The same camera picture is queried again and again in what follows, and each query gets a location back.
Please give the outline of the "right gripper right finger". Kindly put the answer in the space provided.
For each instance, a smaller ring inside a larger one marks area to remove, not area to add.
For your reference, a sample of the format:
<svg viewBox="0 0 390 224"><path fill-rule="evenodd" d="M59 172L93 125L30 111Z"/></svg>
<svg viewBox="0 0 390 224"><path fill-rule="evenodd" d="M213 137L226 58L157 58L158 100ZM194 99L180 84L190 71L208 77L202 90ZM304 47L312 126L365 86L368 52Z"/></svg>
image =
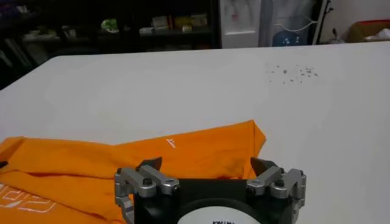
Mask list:
<svg viewBox="0 0 390 224"><path fill-rule="evenodd" d="M286 172L273 161L254 157L251 157L250 165L256 177L246 181L247 194L268 194L276 199L291 197L299 209L305 205L307 176L302 170L290 169Z"/></svg>

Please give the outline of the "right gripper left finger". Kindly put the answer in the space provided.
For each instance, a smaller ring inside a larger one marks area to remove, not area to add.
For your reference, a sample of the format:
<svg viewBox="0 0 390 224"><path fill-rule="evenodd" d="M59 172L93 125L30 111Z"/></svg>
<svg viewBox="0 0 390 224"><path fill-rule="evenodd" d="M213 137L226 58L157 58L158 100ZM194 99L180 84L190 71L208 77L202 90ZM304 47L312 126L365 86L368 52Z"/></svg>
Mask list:
<svg viewBox="0 0 390 224"><path fill-rule="evenodd" d="M131 195L151 198L161 192L173 196L180 189L180 182L160 172L162 158L146 159L136 169L119 168L114 176L115 203L121 208L126 223L135 223L134 204Z"/></svg>

